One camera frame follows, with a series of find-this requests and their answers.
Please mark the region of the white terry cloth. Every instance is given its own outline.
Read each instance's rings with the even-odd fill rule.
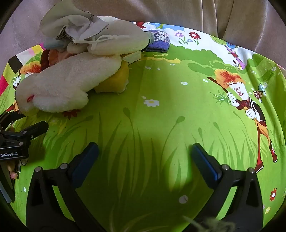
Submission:
[[[64,30],[70,38],[85,40],[100,33],[107,25],[108,22],[90,12],[77,9],[71,0],[62,0],[45,14],[40,31],[47,37],[56,38]]]
[[[81,109],[88,103],[87,92],[120,66],[119,55],[99,57],[84,52],[69,57],[23,79],[15,93],[16,102],[26,116],[39,109],[51,113]]]
[[[134,23],[114,20],[98,35],[96,41],[88,41],[88,51],[95,55],[122,55],[144,49],[149,43],[149,35]]]

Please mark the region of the white drawstring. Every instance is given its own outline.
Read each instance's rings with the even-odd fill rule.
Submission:
[[[102,35],[97,40],[95,40],[95,36],[92,36],[92,41],[88,40],[74,40],[74,43],[88,43],[92,44],[91,50],[94,50],[97,43],[110,40],[110,39],[118,39],[118,38],[129,38],[129,35]]]

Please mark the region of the purple knitted sock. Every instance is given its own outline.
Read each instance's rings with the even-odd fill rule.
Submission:
[[[170,39],[166,32],[149,30],[154,36],[154,43],[149,44],[145,51],[167,53],[170,47]]]

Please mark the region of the green printed blanket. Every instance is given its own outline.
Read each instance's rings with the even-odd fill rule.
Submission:
[[[39,112],[16,130],[48,122],[32,140],[15,182],[12,207],[25,223],[27,191],[36,166],[58,167],[96,142],[100,157],[77,193],[107,231],[182,231],[212,194],[191,165],[188,148],[200,143],[232,169],[255,168],[264,225],[286,195],[284,167],[286,81],[275,62],[188,28],[140,23],[170,37],[167,54],[142,52],[129,65],[127,89],[89,92],[81,110]],[[17,110],[18,83],[39,69],[41,45],[9,60],[0,79],[0,113]],[[72,219],[55,188],[64,214]],[[218,218],[234,196],[231,191]]]

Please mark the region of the light blue cloth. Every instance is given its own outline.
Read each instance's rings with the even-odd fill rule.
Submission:
[[[45,49],[64,49],[70,43],[68,39],[56,40],[55,38],[46,38],[43,44]]]

